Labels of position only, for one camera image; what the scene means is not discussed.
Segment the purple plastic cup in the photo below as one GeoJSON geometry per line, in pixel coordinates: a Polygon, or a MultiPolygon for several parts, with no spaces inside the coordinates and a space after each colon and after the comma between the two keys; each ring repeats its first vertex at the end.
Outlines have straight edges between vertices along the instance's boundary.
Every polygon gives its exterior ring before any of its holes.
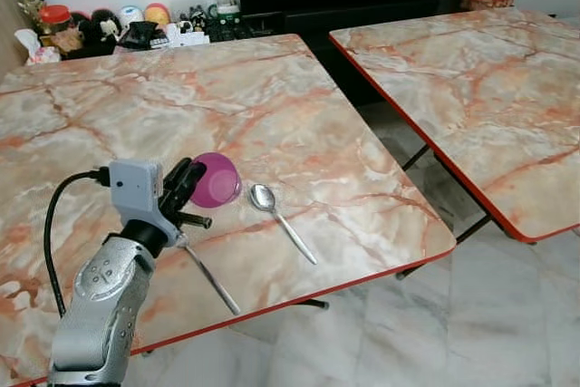
{"type": "Polygon", "coordinates": [[[199,208],[220,208],[235,201],[241,193],[241,178],[235,163],[220,152],[203,152],[193,159],[206,172],[195,187],[191,201],[199,208]]]}

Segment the silver metal fork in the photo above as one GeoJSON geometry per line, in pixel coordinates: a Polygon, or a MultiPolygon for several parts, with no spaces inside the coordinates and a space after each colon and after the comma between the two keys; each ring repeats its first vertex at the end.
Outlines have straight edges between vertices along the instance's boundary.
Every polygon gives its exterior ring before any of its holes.
{"type": "Polygon", "coordinates": [[[203,259],[200,258],[198,254],[196,254],[196,251],[194,249],[192,249],[192,246],[190,245],[189,241],[190,238],[187,237],[185,233],[181,233],[179,234],[178,237],[177,246],[182,247],[182,249],[185,250],[188,255],[190,255],[192,262],[194,262],[195,266],[199,268],[204,278],[208,280],[208,283],[211,284],[212,287],[214,287],[215,292],[220,297],[221,301],[223,301],[223,303],[227,305],[228,311],[231,312],[231,314],[234,316],[240,316],[241,314],[240,305],[238,305],[236,303],[236,300],[233,299],[232,295],[229,294],[227,288],[224,287],[224,285],[221,284],[218,279],[216,279],[214,274],[212,274],[210,268],[208,268],[206,266],[206,263],[203,262],[203,259]]]}

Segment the silver metal spoon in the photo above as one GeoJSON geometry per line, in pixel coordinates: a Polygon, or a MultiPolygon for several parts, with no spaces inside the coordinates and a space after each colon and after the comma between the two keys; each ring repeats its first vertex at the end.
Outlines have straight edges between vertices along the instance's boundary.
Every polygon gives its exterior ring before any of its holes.
{"type": "Polygon", "coordinates": [[[278,209],[276,208],[276,197],[271,188],[260,183],[253,184],[249,189],[249,199],[250,204],[252,204],[254,208],[264,210],[264,212],[276,218],[279,226],[285,230],[287,236],[290,237],[290,241],[294,243],[299,253],[305,257],[307,262],[310,262],[312,266],[318,264],[318,259],[316,259],[314,251],[312,251],[303,239],[299,237],[293,225],[290,225],[290,222],[278,212],[278,209]]]}

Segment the large marble folding table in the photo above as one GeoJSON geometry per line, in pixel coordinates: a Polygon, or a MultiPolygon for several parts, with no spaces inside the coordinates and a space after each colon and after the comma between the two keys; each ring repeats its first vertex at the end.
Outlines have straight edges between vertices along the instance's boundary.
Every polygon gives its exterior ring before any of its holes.
{"type": "MultiPolygon", "coordinates": [[[[118,158],[220,152],[265,184],[314,251],[241,196],[190,245],[241,314],[446,256],[455,238],[298,36],[26,65],[0,82],[0,386],[41,382],[59,315],[45,210],[73,173],[118,158]]],[[[132,349],[235,317],[181,249],[163,251],[132,349]]]]}

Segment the white small box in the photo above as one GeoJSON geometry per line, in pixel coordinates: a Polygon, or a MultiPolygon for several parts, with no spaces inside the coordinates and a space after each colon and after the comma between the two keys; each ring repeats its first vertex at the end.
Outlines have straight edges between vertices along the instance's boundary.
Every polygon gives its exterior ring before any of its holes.
{"type": "Polygon", "coordinates": [[[166,27],[166,36],[169,39],[169,47],[186,47],[194,44],[210,44],[211,40],[202,31],[181,32],[175,24],[166,27]]]}

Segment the black pouch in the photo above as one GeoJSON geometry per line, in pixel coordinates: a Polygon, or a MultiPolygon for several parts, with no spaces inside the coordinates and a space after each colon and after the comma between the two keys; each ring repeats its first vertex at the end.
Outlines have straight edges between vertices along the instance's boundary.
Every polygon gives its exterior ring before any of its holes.
{"type": "Polygon", "coordinates": [[[169,47],[169,44],[169,37],[157,23],[137,21],[127,25],[117,46],[127,50],[158,50],[169,47]]]}

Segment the dark green basket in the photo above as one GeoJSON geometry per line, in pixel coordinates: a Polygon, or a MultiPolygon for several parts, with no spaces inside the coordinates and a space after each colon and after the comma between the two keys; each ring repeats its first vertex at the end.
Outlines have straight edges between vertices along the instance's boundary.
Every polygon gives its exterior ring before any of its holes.
{"type": "Polygon", "coordinates": [[[241,21],[240,15],[212,15],[207,20],[206,35],[211,43],[235,42],[253,38],[252,31],[241,21]]]}

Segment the orange and yellow round toy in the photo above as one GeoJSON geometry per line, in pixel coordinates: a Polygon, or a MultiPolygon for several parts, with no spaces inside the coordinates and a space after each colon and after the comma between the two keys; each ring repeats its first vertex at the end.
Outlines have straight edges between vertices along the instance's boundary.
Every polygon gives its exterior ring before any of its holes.
{"type": "Polygon", "coordinates": [[[169,9],[161,3],[150,3],[142,10],[142,18],[145,21],[157,24],[160,28],[165,28],[171,23],[169,9]]]}

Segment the white and blue round toy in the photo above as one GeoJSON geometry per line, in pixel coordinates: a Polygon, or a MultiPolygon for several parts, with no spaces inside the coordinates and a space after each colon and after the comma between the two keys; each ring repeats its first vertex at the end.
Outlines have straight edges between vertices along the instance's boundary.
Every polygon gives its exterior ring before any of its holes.
{"type": "Polygon", "coordinates": [[[140,7],[133,5],[122,6],[117,15],[119,16],[121,26],[123,27],[145,21],[144,14],[140,7]]]}

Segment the black plush toy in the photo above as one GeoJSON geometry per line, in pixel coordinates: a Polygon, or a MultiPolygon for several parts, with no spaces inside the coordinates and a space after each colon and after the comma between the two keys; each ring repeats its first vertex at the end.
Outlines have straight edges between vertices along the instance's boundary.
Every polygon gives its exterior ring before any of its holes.
{"type": "Polygon", "coordinates": [[[121,35],[119,17],[109,9],[98,9],[90,15],[71,13],[71,18],[82,36],[82,47],[73,57],[108,55],[115,50],[121,35]]]}

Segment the white tissue pack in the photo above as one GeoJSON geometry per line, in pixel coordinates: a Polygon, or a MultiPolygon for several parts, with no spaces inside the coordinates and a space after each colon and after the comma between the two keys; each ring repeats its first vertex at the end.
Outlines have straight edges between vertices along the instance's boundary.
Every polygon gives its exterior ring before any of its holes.
{"type": "Polygon", "coordinates": [[[20,28],[14,32],[15,38],[24,45],[28,52],[26,65],[41,63],[60,63],[62,60],[61,53],[54,46],[44,46],[41,43],[40,35],[33,31],[32,28],[20,28]]]}

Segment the jar with red lid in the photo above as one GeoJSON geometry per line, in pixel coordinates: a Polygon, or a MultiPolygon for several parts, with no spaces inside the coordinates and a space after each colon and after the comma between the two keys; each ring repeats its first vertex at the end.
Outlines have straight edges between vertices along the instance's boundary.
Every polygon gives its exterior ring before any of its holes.
{"type": "Polygon", "coordinates": [[[65,5],[43,5],[38,11],[41,35],[55,35],[74,27],[72,14],[65,5]]]}

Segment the marble table with red edge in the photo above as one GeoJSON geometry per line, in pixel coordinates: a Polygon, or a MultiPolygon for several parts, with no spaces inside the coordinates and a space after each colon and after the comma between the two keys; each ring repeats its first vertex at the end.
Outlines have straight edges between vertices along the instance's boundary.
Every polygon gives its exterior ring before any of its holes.
{"type": "Polygon", "coordinates": [[[499,7],[330,39],[511,237],[535,243],[579,225],[574,26],[499,7]]]}

